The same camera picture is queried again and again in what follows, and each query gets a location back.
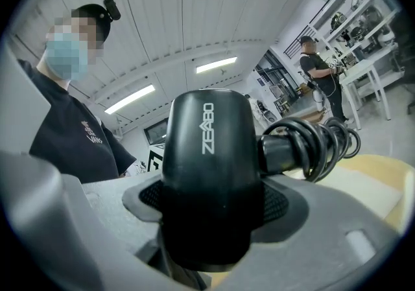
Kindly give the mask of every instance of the t-shirt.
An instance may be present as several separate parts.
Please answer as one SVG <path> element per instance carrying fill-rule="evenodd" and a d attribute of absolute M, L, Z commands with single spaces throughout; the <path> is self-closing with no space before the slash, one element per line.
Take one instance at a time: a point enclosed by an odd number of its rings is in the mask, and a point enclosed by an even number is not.
<path fill-rule="evenodd" d="M 317 70 L 324 70 L 324 69 L 328 69 L 329 66 L 327 65 L 327 63 L 325 61 L 323 61 L 323 59 L 317 55 L 317 54 L 307 54 L 305 52 L 302 52 L 302 55 L 306 55 L 306 56 L 302 56 L 300 58 L 300 65 L 301 68 L 303 69 L 303 71 L 305 73 L 308 74 L 308 72 L 314 68 L 316 68 Z M 331 78 L 331 76 L 324 76 L 323 78 L 313 78 L 313 80 L 321 87 L 331 87 L 333 86 L 333 78 Z"/>
<path fill-rule="evenodd" d="M 136 160 L 104 123 L 56 82 L 19 60 L 51 104 L 29 153 L 52 163 L 81 183 L 118 178 Z"/>

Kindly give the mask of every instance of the fluorescent light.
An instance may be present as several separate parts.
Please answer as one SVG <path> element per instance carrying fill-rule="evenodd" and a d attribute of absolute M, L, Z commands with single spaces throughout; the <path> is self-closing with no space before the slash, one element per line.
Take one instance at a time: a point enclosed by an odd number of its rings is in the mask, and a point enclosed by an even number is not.
<path fill-rule="evenodd" d="M 116 112 L 118 109 L 121 109 L 127 104 L 139 99 L 140 97 L 143 97 L 144 95 L 151 93 L 152 91 L 155 91 L 153 85 L 149 85 L 146 88 L 140 89 L 139 91 L 136 91 L 135 93 L 132 93 L 131 95 L 127 96 L 125 99 L 115 103 L 113 106 L 105 110 L 105 112 L 111 115 L 112 113 Z"/>
<path fill-rule="evenodd" d="M 220 61 L 213 62 L 213 63 L 210 63 L 210 64 L 206 64 L 206 65 L 203 65 L 203 66 L 199 66 L 199 67 L 196 68 L 196 73 L 200 73 L 200 72 L 204 72 L 204 71 L 207 71 L 207 70 L 210 70 L 210 69 L 214 69 L 214 68 L 222 66 L 222 65 L 228 65 L 228 64 L 231 64 L 231 63 L 235 63 L 236 59 L 237 59 L 237 57 L 227 58 L 225 60 L 220 60 Z"/>

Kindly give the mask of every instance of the blue face mask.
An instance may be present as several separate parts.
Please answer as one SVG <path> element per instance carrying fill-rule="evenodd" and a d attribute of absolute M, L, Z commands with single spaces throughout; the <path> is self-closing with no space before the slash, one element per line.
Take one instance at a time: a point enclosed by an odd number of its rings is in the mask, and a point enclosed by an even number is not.
<path fill-rule="evenodd" d="M 54 75 L 63 80 L 80 80 L 88 72 L 88 42 L 77 33 L 54 33 L 46 43 L 45 61 Z"/>

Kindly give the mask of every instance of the cap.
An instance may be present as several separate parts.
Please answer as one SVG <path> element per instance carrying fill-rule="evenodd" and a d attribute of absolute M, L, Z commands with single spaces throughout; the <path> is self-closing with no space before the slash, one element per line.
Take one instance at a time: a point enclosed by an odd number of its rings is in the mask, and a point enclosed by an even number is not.
<path fill-rule="evenodd" d="M 300 45 L 302 45 L 303 43 L 308 42 L 308 41 L 313 41 L 314 42 L 314 40 L 312 38 L 310 38 L 309 36 L 307 36 L 307 35 L 302 36 L 300 38 Z"/>
<path fill-rule="evenodd" d="M 82 5 L 73 12 L 75 11 L 79 12 L 80 16 L 94 18 L 97 22 L 97 26 L 101 31 L 102 41 L 106 40 L 106 38 L 110 34 L 112 19 L 108 11 L 103 6 L 100 6 L 98 4 L 87 4 Z"/>

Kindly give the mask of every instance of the pants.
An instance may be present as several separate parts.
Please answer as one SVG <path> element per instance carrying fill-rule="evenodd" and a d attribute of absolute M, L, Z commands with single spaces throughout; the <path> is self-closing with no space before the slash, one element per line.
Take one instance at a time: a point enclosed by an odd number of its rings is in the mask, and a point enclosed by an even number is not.
<path fill-rule="evenodd" d="M 326 94 L 327 99 L 330 102 L 331 112 L 333 116 L 340 119 L 342 122 L 346 120 L 343 109 L 342 109 L 342 87 L 339 84 L 338 80 L 335 80 L 335 85 L 329 85 L 321 87 L 324 94 Z"/>

